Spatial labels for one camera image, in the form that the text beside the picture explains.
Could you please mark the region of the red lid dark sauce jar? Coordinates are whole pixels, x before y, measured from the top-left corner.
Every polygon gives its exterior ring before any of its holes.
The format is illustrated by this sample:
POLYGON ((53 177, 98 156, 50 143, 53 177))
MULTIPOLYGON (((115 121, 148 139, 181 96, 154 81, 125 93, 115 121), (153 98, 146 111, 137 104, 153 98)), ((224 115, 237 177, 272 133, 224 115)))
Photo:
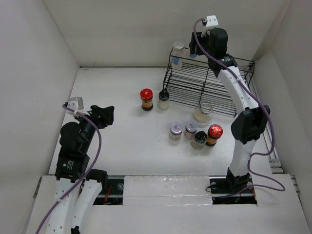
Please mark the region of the red lid dark sauce jar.
POLYGON ((148 88, 144 88, 140 91, 140 98, 142 102, 142 109, 144 111, 150 111, 153 109, 153 91, 148 88))

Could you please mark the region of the black cap white powder bottle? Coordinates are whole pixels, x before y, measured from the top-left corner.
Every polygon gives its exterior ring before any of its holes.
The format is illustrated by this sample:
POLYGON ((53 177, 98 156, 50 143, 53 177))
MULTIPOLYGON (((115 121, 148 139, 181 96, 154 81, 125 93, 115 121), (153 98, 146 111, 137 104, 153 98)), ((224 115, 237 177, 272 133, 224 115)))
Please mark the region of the black cap white powder bottle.
POLYGON ((161 110, 167 110, 169 108, 170 94, 166 89, 162 89, 158 94, 158 108, 161 110))

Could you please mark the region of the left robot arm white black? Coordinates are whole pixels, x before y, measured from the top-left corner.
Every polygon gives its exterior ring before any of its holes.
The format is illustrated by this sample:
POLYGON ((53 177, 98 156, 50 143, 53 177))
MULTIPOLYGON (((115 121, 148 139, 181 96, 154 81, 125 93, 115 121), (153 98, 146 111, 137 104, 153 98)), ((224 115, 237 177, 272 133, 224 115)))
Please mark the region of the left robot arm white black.
POLYGON ((83 113, 69 103, 63 107, 76 121, 60 130, 55 200, 42 223, 47 223, 47 234, 80 234, 96 197, 109 186, 107 172, 94 169, 87 153, 95 134, 102 144, 100 130, 113 124, 115 108, 92 105, 83 113))

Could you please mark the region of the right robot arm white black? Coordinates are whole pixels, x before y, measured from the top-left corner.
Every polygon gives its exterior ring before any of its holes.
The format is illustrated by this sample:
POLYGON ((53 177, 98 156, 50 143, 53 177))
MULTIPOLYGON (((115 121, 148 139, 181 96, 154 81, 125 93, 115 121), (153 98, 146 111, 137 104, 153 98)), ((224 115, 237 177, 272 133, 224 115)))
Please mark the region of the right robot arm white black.
POLYGON ((235 139, 232 161, 227 169, 225 182, 219 186, 228 196, 237 194, 252 185, 250 161, 253 148, 267 124, 271 125, 270 108, 263 105, 249 90, 235 59, 227 53, 228 34, 224 29, 213 28, 205 33, 193 31, 190 51, 205 55, 209 68, 222 82, 233 100, 237 116, 231 124, 235 139))

